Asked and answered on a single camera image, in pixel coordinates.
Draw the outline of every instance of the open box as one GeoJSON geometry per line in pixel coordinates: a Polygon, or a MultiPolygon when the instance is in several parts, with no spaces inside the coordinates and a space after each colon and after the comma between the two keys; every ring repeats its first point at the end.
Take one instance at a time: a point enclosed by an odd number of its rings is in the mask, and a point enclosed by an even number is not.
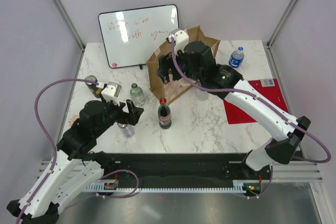
{"type": "MultiPolygon", "coordinates": [[[[216,57],[220,40],[206,37],[199,26],[188,29],[187,32],[189,35],[189,43],[197,40],[202,41],[205,45],[211,48],[213,56],[216,57]]],[[[165,41],[147,61],[150,90],[157,99],[165,97],[167,99],[167,104],[171,104],[192,87],[184,79],[173,81],[172,75],[170,75],[171,81],[165,85],[161,78],[156,75],[156,71],[159,69],[159,56],[167,55],[170,52],[171,45],[168,41],[165,41]]]]}

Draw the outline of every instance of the marble table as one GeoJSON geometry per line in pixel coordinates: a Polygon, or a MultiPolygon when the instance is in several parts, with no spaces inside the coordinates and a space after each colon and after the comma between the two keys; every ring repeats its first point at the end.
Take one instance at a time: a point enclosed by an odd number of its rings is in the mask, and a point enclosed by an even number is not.
{"type": "MultiPolygon", "coordinates": [[[[238,71],[246,80],[272,78],[261,40],[221,41],[216,56],[220,64],[227,64],[230,54],[244,47],[245,59],[238,71]]],[[[107,153],[237,153],[248,152],[265,143],[270,134],[258,123],[230,125],[227,122],[223,101],[209,95],[199,101],[191,88],[170,108],[172,126],[168,130],[159,127],[157,109],[159,101],[149,90],[148,70],[144,66],[111,69],[103,43],[88,43],[81,63],[78,78],[94,75],[99,81],[116,82],[122,85],[120,101],[130,99],[131,84],[136,82],[145,93],[144,113],[135,126],[135,134],[126,138],[115,124],[97,139],[93,151],[107,153]]],[[[67,113],[64,131],[70,128],[69,121],[78,115],[84,105],[94,100],[83,82],[77,82],[67,113]]]]}

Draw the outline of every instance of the robotic arm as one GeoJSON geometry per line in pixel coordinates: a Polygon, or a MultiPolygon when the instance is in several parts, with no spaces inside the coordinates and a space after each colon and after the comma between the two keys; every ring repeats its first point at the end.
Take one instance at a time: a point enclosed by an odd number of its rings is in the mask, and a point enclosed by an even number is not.
{"type": "Polygon", "coordinates": [[[118,101],[121,86],[109,82],[99,83],[102,91],[102,101],[89,101],[80,111],[79,118],[67,130],[57,144],[57,163],[50,170],[52,161],[35,183],[33,188],[20,200],[11,201],[7,210],[18,217],[24,206],[22,224],[53,224],[58,220],[64,208],[88,185],[104,174],[114,171],[114,160],[104,152],[96,153],[89,164],[75,177],[63,185],[68,174],[96,146],[97,138],[115,122],[136,125],[142,108],[134,106],[127,100],[129,112],[123,111],[125,103],[118,101]],[[40,185],[47,173],[51,173],[45,183],[28,204],[31,193],[40,185]]]}
{"type": "MultiPolygon", "coordinates": [[[[289,122],[306,130],[310,125],[310,120],[305,116],[296,118],[281,110],[257,92],[248,81],[244,80],[239,72],[230,66],[216,64],[210,47],[201,41],[188,43],[189,36],[185,30],[178,29],[171,32],[167,40],[170,43],[175,42],[174,53],[176,61],[184,75],[194,81],[198,81],[203,88],[227,89],[227,92],[209,93],[239,107],[271,134],[272,138],[267,143],[247,154],[243,161],[244,174],[249,177],[250,169],[259,171],[274,162],[288,164],[304,136],[289,122]],[[264,103],[246,93],[237,92],[238,89],[262,98],[290,121],[284,121],[264,103]]],[[[181,79],[182,76],[173,63],[171,53],[159,57],[157,75],[165,84],[170,81],[170,71],[173,75],[173,80],[181,79]]]]}

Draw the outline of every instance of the red bottle cap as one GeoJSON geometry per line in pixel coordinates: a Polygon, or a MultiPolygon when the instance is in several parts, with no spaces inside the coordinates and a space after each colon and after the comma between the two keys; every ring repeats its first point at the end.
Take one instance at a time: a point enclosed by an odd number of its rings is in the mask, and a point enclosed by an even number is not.
{"type": "Polygon", "coordinates": [[[160,99],[160,104],[166,104],[167,103],[167,100],[166,100],[166,98],[161,98],[160,99]]]}

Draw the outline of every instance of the red mat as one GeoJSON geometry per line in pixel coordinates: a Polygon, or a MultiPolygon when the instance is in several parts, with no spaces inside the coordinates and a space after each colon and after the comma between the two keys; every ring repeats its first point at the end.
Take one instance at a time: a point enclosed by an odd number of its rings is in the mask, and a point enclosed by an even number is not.
{"type": "MultiPolygon", "coordinates": [[[[279,87],[277,79],[273,79],[275,86],[271,87],[262,87],[261,81],[249,81],[250,85],[257,90],[260,94],[274,103],[276,106],[282,110],[288,112],[285,100],[282,97],[282,93],[279,87]]],[[[242,111],[240,108],[234,106],[227,101],[224,101],[224,107],[226,111],[227,121],[229,124],[238,124],[238,123],[255,123],[256,120],[251,118],[248,114],[242,111]]]]}

